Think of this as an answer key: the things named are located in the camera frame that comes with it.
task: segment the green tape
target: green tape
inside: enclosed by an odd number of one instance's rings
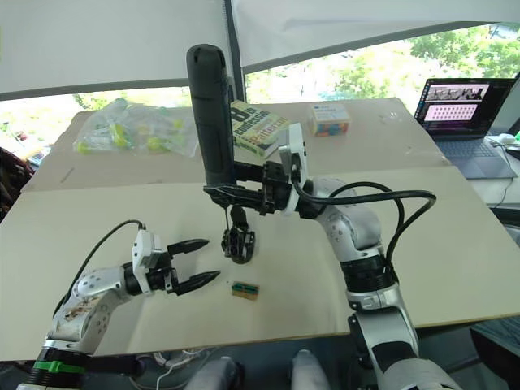
[[[53,362],[34,362],[34,368],[39,370],[47,370],[53,374],[57,374],[59,372],[68,372],[72,374],[84,374],[85,368],[79,366],[71,366],[69,364],[65,364],[58,360],[54,360]]]

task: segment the black foam tube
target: black foam tube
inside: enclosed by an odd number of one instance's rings
[[[226,62],[212,45],[196,45],[186,54],[193,115],[207,184],[235,184],[231,111]]]

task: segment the small box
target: small box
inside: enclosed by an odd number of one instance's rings
[[[310,131],[315,136],[345,134],[349,129],[350,115],[341,104],[313,104],[310,108]]]

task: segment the yellow plastic item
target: yellow plastic item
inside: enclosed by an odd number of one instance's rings
[[[127,149],[130,146],[130,142],[127,140],[125,136],[124,127],[119,123],[116,123],[111,125],[110,129],[113,132],[115,145],[119,148]]]

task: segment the book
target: book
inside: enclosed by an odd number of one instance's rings
[[[240,100],[231,103],[231,119],[235,145],[261,158],[278,148],[283,139],[280,135],[290,124],[288,119]]]

